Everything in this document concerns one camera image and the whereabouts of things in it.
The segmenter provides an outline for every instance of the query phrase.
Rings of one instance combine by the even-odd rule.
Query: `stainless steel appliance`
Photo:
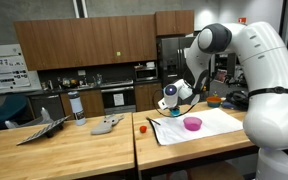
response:
[[[101,92],[106,115],[136,112],[133,80],[104,82]]]
[[[185,53],[191,47],[194,39],[195,37],[157,39],[157,53],[163,87],[178,79],[185,79],[189,84],[194,84],[194,77],[185,62]],[[179,104],[186,103],[179,99]]]
[[[42,116],[42,107],[48,111],[54,121],[65,117],[62,101],[58,94],[30,96],[29,99],[35,118]]]
[[[135,80],[136,81],[146,81],[157,79],[158,72],[157,67],[136,67],[135,68]]]

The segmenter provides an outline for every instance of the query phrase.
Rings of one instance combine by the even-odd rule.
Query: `wooden table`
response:
[[[90,135],[103,117],[88,118],[83,126],[65,121],[54,137],[20,146],[46,125],[0,131],[0,179],[76,179],[134,171],[132,114],[124,116],[107,134]]]
[[[181,113],[190,106],[180,107]],[[190,112],[211,109],[205,102],[197,103]],[[246,112],[223,109],[224,112],[243,120]],[[161,111],[169,115],[168,110]],[[249,141],[244,131],[236,131],[211,137],[205,137],[179,144],[162,146],[157,143],[154,131],[145,119],[160,118],[156,110],[133,113],[133,125],[136,146],[136,160],[138,170],[143,179],[167,172],[187,169],[207,163],[222,161],[239,156],[257,153],[258,148]],[[146,133],[141,133],[139,127],[147,126]]]

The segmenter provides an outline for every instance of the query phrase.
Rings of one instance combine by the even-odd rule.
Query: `whiteboard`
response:
[[[20,46],[0,46],[0,94],[41,90],[36,71],[28,71]]]

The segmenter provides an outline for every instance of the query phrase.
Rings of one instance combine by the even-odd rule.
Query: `pink bowl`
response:
[[[201,128],[202,120],[196,117],[187,117],[184,119],[184,127],[190,131],[197,131]]]

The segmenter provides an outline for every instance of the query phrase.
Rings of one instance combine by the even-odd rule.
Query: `microwave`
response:
[[[147,81],[157,79],[158,72],[156,67],[135,68],[135,80]]]

